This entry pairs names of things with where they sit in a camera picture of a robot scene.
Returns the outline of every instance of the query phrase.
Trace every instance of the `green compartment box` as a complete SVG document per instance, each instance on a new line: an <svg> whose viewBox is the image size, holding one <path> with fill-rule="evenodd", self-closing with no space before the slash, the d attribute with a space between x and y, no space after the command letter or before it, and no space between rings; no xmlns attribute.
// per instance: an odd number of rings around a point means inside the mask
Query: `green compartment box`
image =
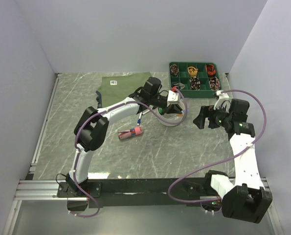
<svg viewBox="0 0 291 235"><path fill-rule="evenodd" d="M170 74L170 66L176 64L179 67L179 75L177 77L173 77ZM185 88L181 90L182 94L186 98L214 98L214 93L216 91L212 91L209 86L209 77L207 76L206 65L212 64L216 70L216 77L219 78L219 73L217 66L212 62L171 62L169 64L169 78L170 78L170 87L174 83L182 83L185 85ZM201 90L191 90L190 77L188 72L188 67L193 66L198 69L198 78L201 82Z"/></svg>

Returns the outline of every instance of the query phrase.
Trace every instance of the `gray floor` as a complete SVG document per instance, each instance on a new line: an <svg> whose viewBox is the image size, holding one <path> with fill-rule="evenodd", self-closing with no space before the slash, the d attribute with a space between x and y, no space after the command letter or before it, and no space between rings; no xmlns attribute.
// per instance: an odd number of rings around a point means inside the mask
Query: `gray floor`
<svg viewBox="0 0 291 235"><path fill-rule="evenodd" d="M45 138L40 151L34 180L55 179L57 173L66 174L74 159L73 130L88 106L97 107L95 91L102 76L131 73L63 73L48 117ZM167 72L153 72L152 76L169 88ZM221 84L229 89L222 73ZM119 141L117 131L136 125L137 117L126 118L109 127L104 144L96 151L89 168L89 178L166 178L185 173L232 156L228 137L222 128L199 130L192 120L202 105L215 99L188 99L187 120L176 127L166 127L147 114L142 119L142 136ZM212 169L234 176L234 163L217 165ZM203 177L209 169L193 177Z"/></svg>
<svg viewBox="0 0 291 235"><path fill-rule="evenodd" d="M87 209L86 214L95 212ZM254 224L205 214L200 207L106 207L75 218L66 201L23 201L13 235L273 235L268 214Z"/></svg>

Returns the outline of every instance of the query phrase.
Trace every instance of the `marble tabletop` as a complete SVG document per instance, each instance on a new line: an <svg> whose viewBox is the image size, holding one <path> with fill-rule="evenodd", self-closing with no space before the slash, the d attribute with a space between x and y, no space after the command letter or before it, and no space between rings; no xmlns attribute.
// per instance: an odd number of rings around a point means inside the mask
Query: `marble tabletop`
<svg viewBox="0 0 291 235"><path fill-rule="evenodd" d="M56 89L45 136L35 170L34 180L53 180L58 173L71 169L75 149L73 130L88 106L97 107L95 91L103 76L128 73L62 73ZM152 72L169 88L167 72ZM222 89L229 89L224 73L220 74ZM228 136L223 128L198 129L193 119L202 105L215 99L187 99L187 119L175 127L166 127L151 113L143 116L144 133L120 141L117 132L136 126L138 116L131 116L110 126L104 144L96 150L89 167L89 178L166 178L180 177L202 165L232 156ZM234 162L212 167L234 177ZM210 169L192 177L203 177Z"/></svg>

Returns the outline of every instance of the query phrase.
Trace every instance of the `gray marble surface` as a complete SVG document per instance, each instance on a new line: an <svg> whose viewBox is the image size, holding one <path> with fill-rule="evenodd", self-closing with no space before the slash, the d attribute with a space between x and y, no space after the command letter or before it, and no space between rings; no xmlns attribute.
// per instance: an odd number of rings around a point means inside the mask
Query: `gray marble surface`
<svg viewBox="0 0 291 235"><path fill-rule="evenodd" d="M75 155L73 130L88 106L97 107L95 91L103 76L131 73L63 73L48 117L45 138L40 151L34 180L52 180L57 173L66 174ZM167 72L152 76L169 88ZM229 89L224 73L220 76L223 90ZM228 137L222 128L199 130L192 120L202 105L215 99L188 99L187 120L176 127L162 125L152 114L142 118L144 133L119 141L117 132L136 126L131 116L110 126L104 144L96 150L89 168L89 178L166 178L179 177L199 166L232 156ZM234 162L212 167L234 176ZM203 177L209 169L192 177Z"/></svg>

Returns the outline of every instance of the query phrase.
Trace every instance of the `white wall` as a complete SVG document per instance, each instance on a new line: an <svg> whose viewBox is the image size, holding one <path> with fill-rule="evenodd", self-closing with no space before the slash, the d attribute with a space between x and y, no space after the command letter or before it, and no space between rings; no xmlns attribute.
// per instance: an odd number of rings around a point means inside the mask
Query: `white wall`
<svg viewBox="0 0 291 235"><path fill-rule="evenodd" d="M267 2L232 67L230 81L232 88L257 95L266 108L267 130L256 145L258 165L270 184L285 233L291 235L291 0ZM258 133L262 115L257 105L253 107L249 121Z"/></svg>
<svg viewBox="0 0 291 235"><path fill-rule="evenodd" d="M15 1L0 0L0 234L29 170L54 75Z"/></svg>
<svg viewBox="0 0 291 235"><path fill-rule="evenodd" d="M267 0L16 0L56 72L229 72Z"/></svg>

